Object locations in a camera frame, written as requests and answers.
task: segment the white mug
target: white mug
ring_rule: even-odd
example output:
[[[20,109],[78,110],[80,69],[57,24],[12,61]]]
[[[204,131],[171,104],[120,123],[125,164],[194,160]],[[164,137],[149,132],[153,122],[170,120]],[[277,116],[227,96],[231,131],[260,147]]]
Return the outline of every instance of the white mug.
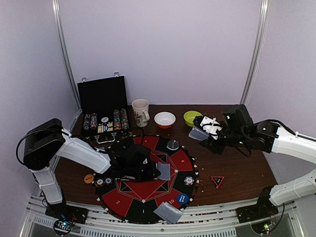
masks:
[[[149,102],[144,99],[134,100],[132,103],[134,118],[136,125],[139,127],[145,127],[150,119],[149,117]]]

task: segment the orange bowl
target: orange bowl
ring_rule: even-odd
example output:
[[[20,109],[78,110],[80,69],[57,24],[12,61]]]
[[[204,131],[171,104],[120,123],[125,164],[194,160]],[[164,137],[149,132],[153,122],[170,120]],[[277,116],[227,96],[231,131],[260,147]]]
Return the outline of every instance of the orange bowl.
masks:
[[[158,127],[162,129],[171,128],[176,121],[176,116],[170,112],[160,112],[154,118]]]

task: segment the red triangle token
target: red triangle token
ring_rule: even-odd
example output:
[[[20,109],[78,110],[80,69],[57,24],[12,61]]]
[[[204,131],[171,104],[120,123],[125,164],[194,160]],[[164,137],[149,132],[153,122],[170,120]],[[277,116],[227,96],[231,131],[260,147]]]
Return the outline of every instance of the red triangle token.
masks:
[[[219,188],[224,180],[224,176],[211,176],[210,178],[215,183],[216,188]]]

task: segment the round game mat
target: round game mat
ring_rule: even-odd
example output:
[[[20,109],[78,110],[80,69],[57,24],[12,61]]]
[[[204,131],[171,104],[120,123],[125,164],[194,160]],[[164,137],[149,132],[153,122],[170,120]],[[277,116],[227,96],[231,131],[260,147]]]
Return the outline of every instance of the round game mat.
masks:
[[[112,145],[112,151],[127,149],[140,144],[142,136],[129,137]],[[167,148],[170,139],[160,136],[145,136],[143,145],[151,149],[151,160],[170,165],[170,181],[150,180],[145,182],[106,179],[107,184],[96,188],[103,207],[115,217],[138,224],[156,223],[161,218],[154,213],[162,202],[168,202],[183,210],[189,205],[198,189],[198,170],[195,158],[184,147],[172,151]],[[187,203],[181,204],[184,195]]]

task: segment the orange poker chip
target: orange poker chip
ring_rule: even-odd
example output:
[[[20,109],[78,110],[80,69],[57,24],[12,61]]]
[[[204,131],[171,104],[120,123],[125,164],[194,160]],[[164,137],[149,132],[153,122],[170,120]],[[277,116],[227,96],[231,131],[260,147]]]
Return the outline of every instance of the orange poker chip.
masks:
[[[84,182],[86,184],[91,184],[94,180],[94,176],[92,174],[87,174],[85,177],[84,177]]]

